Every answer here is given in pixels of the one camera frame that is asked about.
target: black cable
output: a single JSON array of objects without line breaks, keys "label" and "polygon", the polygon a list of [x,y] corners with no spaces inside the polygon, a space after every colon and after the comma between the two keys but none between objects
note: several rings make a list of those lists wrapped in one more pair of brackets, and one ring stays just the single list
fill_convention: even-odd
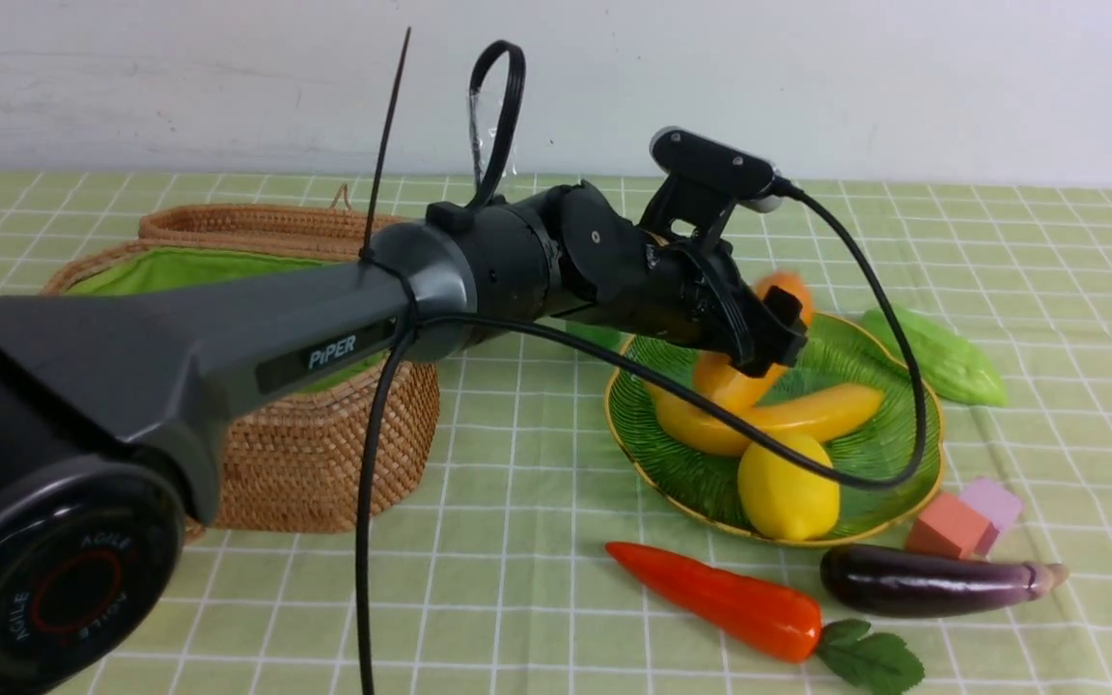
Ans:
[{"label": "black cable", "polygon": [[[508,54],[508,76],[504,85],[504,105],[500,106],[500,116],[495,123],[495,142],[492,145],[492,158],[486,165],[486,172],[481,172],[481,157],[478,138],[478,118],[476,106],[478,105],[479,91],[483,88],[483,80],[487,79],[487,73],[498,61],[500,56]],[[517,129],[517,118],[522,113],[522,91],[526,86],[526,56],[522,49],[507,40],[497,40],[479,54],[471,70],[471,155],[475,159],[475,198],[469,201],[467,208],[474,210],[486,206],[495,195],[495,189],[500,185],[504,177],[504,167],[508,162],[508,153],[513,150],[513,133]]]},{"label": "black cable", "polygon": [[925,435],[930,423],[927,423],[925,413],[924,383],[921,376],[921,365],[917,365],[917,357],[912,353],[909,336],[904,334],[904,327],[900,326],[900,319],[895,316],[895,309],[891,307],[891,300],[886,297],[886,290],[882,289],[882,281],[878,281],[877,276],[874,275],[873,266],[870,266],[868,260],[865,259],[865,252],[860,249],[860,246],[856,246],[855,240],[852,240],[852,234],[848,234],[844,225],[828,209],[823,207],[822,202],[817,202],[812,195],[804,192],[801,187],[784,177],[776,177],[775,193],[803,203],[803,206],[813,210],[816,216],[820,216],[822,221],[831,226],[831,229],[837,235],[838,240],[843,241],[844,246],[847,247],[852,259],[856,260],[856,266],[861,269],[861,274],[865,276],[865,282],[874,291],[874,299],[877,300],[878,308],[882,308],[882,316],[886,317],[887,327],[895,335],[895,342],[900,345],[904,366],[909,369],[912,383],[913,409],[915,410],[915,419],[917,419],[917,424],[915,424],[915,428],[917,428],[915,438],[917,440],[913,445],[912,458],[904,469],[909,473],[910,478],[917,470],[921,465],[921,458],[924,456]]},{"label": "black cable", "polygon": [[410,27],[406,27],[406,39],[401,42],[401,57],[398,58],[397,73],[393,76],[393,93],[389,97],[388,115],[384,118],[384,137],[380,138],[379,152],[376,153],[376,176],[371,178],[371,197],[367,199],[367,221],[363,230],[361,255],[371,255],[371,221],[376,219],[376,198],[380,195],[380,172],[384,171],[384,151],[389,146],[389,132],[393,131],[393,113],[398,105],[398,91],[401,89],[401,70],[406,67],[406,50],[410,48]]},{"label": "black cable", "polygon": [[744,435],[745,438],[749,439],[754,444],[764,446],[765,449],[781,455],[792,464],[802,467],[802,469],[820,475],[822,478],[834,480],[834,483],[838,483],[840,485],[846,485],[857,489],[874,489],[874,492],[881,492],[882,489],[895,488],[896,486],[907,483],[907,480],[915,475],[915,471],[921,466],[921,458],[924,456],[925,433],[927,430],[921,368],[919,367],[917,360],[915,360],[915,356],[912,353],[912,347],[909,344],[907,336],[904,335],[904,329],[900,326],[898,318],[895,316],[895,311],[893,311],[891,307],[891,302],[886,297],[886,291],[882,289],[882,282],[877,280],[877,276],[874,274],[868,260],[865,259],[864,252],[858,246],[856,246],[856,242],[852,240],[852,235],[847,232],[847,229],[844,228],[837,219],[835,219],[830,210],[826,210],[822,203],[815,201],[812,197],[808,197],[808,193],[804,192],[804,190],[800,189],[796,185],[786,179],[781,178],[778,185],[776,186],[776,193],[784,195],[786,198],[792,198],[795,201],[803,202],[804,206],[807,206],[808,209],[815,211],[816,215],[830,225],[835,234],[838,235],[840,240],[844,242],[848,252],[851,252],[852,258],[855,259],[857,266],[860,266],[861,272],[865,275],[865,280],[868,282],[870,289],[874,291],[874,298],[877,299],[880,307],[882,307],[882,312],[886,316],[887,325],[896,336],[896,342],[900,345],[900,351],[903,354],[903,358],[907,363],[909,373],[912,378],[915,419],[917,419],[917,423],[915,423],[917,436],[915,436],[912,457],[910,458],[907,465],[900,471],[900,474],[893,476],[891,479],[861,478],[860,476],[833,469],[833,467],[824,466],[815,460],[812,460],[812,458],[804,457],[803,454],[790,449],[788,446],[773,439],[765,431],[754,428],[748,423],[736,417],[735,414],[728,413],[728,410],[724,409],[723,406],[715,405],[714,401],[706,399],[706,397],[702,396],[701,393],[696,393],[692,390],[692,388],[676,383],[675,379],[667,378],[663,374],[658,374],[657,370],[646,368],[644,365],[639,365],[636,361],[627,359],[627,357],[620,355],[619,353],[608,350],[606,347],[599,347],[599,345],[596,345],[595,342],[590,342],[584,338],[578,338],[578,336],[564,330],[552,328],[550,326],[535,325],[535,322],[481,317],[478,316],[478,314],[473,312],[450,311],[434,314],[434,316],[426,318],[418,318],[418,316],[416,316],[416,314],[418,314],[418,305],[414,300],[414,290],[410,287],[410,282],[406,281],[405,277],[400,276],[396,271],[393,271],[391,268],[384,267],[383,265],[376,262],[370,256],[365,259],[365,262],[383,267],[385,271],[389,271],[394,276],[398,277],[398,280],[401,281],[403,287],[405,287],[406,295],[409,296],[410,302],[407,305],[406,314],[401,318],[401,325],[398,329],[398,338],[393,345],[388,360],[385,361],[383,373],[380,373],[379,381],[376,386],[376,395],[371,400],[370,414],[368,415],[367,435],[365,440],[363,440],[363,465],[359,467],[358,509],[355,523],[355,598],[356,610],[358,612],[358,669],[359,678],[361,679],[363,695],[375,695],[375,677],[374,674],[371,674],[369,619],[370,602],[368,599],[367,585],[368,537],[371,510],[370,497],[371,480],[376,475],[376,449],[379,444],[380,428],[384,426],[384,410],[388,404],[388,395],[393,385],[393,379],[396,377],[401,363],[406,359],[406,350],[415,342],[415,339],[418,338],[419,330],[425,328],[425,326],[438,326],[443,322],[455,322],[455,325],[467,326],[486,326],[486,328],[533,335],[535,338],[543,338],[545,340],[550,340],[552,342],[559,342],[562,345],[566,345],[566,347],[574,348],[574,350],[579,350],[584,354],[590,355],[592,357],[598,357],[599,360],[604,360],[605,363],[615,366],[615,368],[625,370],[625,373],[644,379],[644,381],[656,384],[656,386],[661,387],[663,390],[672,393],[672,395],[684,400],[685,404],[696,406],[698,409],[714,415],[716,419],[727,424],[728,427],[737,433],[741,433],[741,435]]}]

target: red ring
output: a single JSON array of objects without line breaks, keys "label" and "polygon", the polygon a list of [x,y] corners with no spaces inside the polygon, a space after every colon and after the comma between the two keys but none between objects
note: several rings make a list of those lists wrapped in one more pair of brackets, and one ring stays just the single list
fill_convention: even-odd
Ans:
[{"label": "red ring", "polygon": [[[48,622],[40,618],[40,599],[46,596],[49,590],[49,585],[53,584],[53,580],[58,579],[58,575],[70,570],[70,568],[76,565],[87,562],[88,559],[107,559],[110,563],[110,567],[113,567],[113,588],[107,593],[106,600],[99,604],[96,610],[90,610],[88,615],[81,616],[79,620],[71,622],[69,625],[50,625]],[[31,617],[33,628],[37,633],[75,633],[76,629],[85,627],[85,624],[92,622],[101,613],[109,610],[110,604],[113,603],[115,595],[119,593],[119,587],[122,586],[122,565],[119,563],[118,555],[109,550],[88,550],[76,555],[75,558],[67,559],[66,563],[59,565],[53,572],[46,576],[44,582],[40,583],[40,587],[37,589],[37,595],[32,599],[32,606],[28,610],[28,617]]]}]

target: carrot leaf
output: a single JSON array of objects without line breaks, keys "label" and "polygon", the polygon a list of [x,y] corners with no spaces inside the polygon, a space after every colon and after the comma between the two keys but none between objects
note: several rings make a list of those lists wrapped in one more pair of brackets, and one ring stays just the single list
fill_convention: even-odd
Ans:
[{"label": "carrot leaf", "polygon": [[817,644],[817,658],[835,676],[873,695],[902,695],[924,681],[925,667],[904,638],[891,633],[866,636],[868,628],[867,622],[858,619],[827,625]]},{"label": "carrot leaf", "polygon": [[820,644],[838,644],[842,642],[856,642],[868,634],[870,624],[862,619],[847,618],[835,620],[833,624],[822,628],[822,641]]}]

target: white wall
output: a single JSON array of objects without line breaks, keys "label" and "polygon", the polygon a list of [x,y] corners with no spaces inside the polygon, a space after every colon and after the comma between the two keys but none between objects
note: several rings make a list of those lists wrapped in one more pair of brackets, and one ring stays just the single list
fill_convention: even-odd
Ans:
[{"label": "white wall", "polygon": [[370,171],[407,23],[390,172],[468,171],[508,39],[526,172],[649,175],[676,123],[798,177],[1112,185],[1102,0],[0,0],[0,168]]}]

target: green checkered tablecloth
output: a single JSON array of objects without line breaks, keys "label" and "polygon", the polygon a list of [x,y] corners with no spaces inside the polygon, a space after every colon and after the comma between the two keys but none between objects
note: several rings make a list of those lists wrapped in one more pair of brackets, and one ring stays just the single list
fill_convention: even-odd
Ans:
[{"label": "green checkered tablecloth", "polygon": [[[566,178],[510,177],[516,197]],[[637,216],[656,179],[593,179]],[[339,178],[0,172],[0,294],[132,238],[138,217],[193,201],[327,206]],[[354,180],[361,206],[367,180]],[[812,181],[861,240],[891,298],[984,347],[1005,409],[946,405],[949,489],[976,475],[1025,502],[1002,559],[1060,559],[1072,580],[1013,610],[876,620],[925,663],[917,692],[1112,692],[1112,190]],[[464,178],[385,181],[384,211],[463,201]],[[786,203],[728,228],[746,277],[782,266],[823,311],[873,307],[860,271]],[[378,689],[387,695],[850,692],[685,616],[614,567],[604,542],[641,540],[822,599],[816,552],[729,538],[644,488],[614,445],[609,370],[563,347],[499,339],[440,365],[444,410],[427,477],[374,524]],[[898,542],[892,536],[883,540]],[[358,692],[351,536],[214,532],[115,655],[64,694]]]}]

